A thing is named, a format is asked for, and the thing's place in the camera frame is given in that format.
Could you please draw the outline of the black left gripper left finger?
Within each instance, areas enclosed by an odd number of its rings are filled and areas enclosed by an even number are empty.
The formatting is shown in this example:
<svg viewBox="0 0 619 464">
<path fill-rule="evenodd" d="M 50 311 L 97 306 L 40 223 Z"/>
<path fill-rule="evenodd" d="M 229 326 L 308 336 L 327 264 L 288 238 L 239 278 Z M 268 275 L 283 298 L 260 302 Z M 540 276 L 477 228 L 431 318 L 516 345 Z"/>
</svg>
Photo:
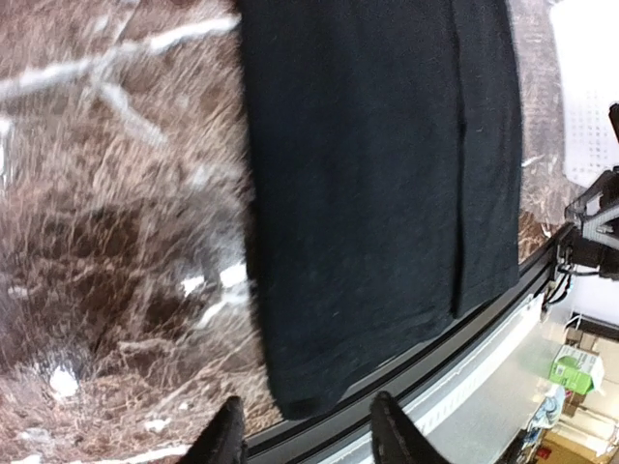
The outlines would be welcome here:
<svg viewBox="0 0 619 464">
<path fill-rule="evenodd" d="M 245 415 L 239 396 L 229 396 L 178 464 L 246 464 Z"/>
</svg>

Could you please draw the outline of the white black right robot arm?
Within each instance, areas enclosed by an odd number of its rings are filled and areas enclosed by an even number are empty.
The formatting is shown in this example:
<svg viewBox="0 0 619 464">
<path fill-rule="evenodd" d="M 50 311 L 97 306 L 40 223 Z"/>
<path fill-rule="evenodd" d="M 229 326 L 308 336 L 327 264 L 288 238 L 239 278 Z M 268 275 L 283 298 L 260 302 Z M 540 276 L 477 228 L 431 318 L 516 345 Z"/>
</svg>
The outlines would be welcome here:
<svg viewBox="0 0 619 464">
<path fill-rule="evenodd" d="M 565 209 L 574 225 L 558 248 L 556 271 L 618 280 L 618 166 L 605 170 Z"/>
</svg>

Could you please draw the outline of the black garment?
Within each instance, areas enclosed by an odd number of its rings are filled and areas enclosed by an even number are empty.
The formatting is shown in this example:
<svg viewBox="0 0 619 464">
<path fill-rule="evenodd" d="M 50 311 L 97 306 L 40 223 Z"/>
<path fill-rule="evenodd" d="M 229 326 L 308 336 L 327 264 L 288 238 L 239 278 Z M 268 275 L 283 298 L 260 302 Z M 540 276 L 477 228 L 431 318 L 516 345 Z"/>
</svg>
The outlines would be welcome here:
<svg viewBox="0 0 619 464">
<path fill-rule="evenodd" d="M 282 416 L 518 280 L 504 1 L 242 1 L 258 321 Z"/>
</svg>

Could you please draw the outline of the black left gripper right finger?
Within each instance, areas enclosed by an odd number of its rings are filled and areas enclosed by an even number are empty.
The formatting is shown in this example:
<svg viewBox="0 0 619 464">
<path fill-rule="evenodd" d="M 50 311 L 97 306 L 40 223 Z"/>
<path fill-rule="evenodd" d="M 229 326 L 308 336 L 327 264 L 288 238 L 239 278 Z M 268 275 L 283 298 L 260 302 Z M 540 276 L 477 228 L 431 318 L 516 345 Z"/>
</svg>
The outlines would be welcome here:
<svg viewBox="0 0 619 464">
<path fill-rule="evenodd" d="M 371 402 L 370 430 L 375 463 L 449 464 L 387 391 Z"/>
</svg>

